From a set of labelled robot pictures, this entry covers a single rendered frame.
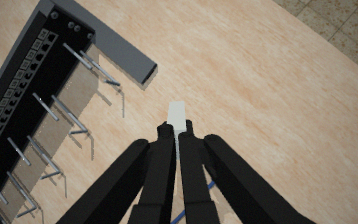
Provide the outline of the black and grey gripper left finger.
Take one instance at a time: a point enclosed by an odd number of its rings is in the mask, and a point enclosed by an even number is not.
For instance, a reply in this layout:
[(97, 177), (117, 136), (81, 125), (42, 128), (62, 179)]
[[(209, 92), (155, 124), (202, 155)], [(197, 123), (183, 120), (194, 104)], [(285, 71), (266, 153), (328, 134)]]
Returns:
[(55, 224), (119, 224), (142, 187), (127, 224), (171, 224), (176, 114), (177, 101), (169, 102), (157, 140), (133, 141)]

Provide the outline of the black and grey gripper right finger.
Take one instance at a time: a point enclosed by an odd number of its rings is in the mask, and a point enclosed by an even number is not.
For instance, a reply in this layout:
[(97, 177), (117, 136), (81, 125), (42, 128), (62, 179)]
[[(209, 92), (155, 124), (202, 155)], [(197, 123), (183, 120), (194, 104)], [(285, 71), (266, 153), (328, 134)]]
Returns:
[(176, 135), (186, 224), (220, 224), (203, 165), (242, 224), (317, 224), (293, 208), (220, 136), (195, 137), (184, 101), (177, 101)]

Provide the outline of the dark grey patch panel rack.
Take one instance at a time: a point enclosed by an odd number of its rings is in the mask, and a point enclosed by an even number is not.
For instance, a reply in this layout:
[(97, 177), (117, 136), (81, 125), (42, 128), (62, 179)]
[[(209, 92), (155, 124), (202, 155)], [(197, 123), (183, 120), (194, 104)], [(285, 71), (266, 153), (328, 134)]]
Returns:
[(158, 65), (75, 0), (40, 0), (0, 68), (0, 197), (7, 205), (1, 191), (10, 177), (33, 206), (16, 218), (37, 209), (11, 174), (20, 156), (31, 166), (23, 154), (30, 141), (56, 171), (39, 179), (60, 173), (31, 138), (47, 112), (59, 120), (53, 102), (83, 129), (69, 135), (88, 132), (56, 98), (80, 61), (93, 69), (82, 57), (112, 80), (105, 83), (120, 86), (85, 54), (92, 43), (141, 84)]

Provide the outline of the blue patch cord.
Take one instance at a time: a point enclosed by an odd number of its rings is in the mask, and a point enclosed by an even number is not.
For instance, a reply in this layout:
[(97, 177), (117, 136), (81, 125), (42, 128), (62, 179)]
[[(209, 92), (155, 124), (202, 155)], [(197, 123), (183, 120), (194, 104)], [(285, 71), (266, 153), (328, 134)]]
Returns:
[[(213, 180), (208, 184), (208, 188), (210, 189), (215, 183)], [(183, 216), (185, 215), (185, 209), (171, 222), (171, 224), (176, 224)]]

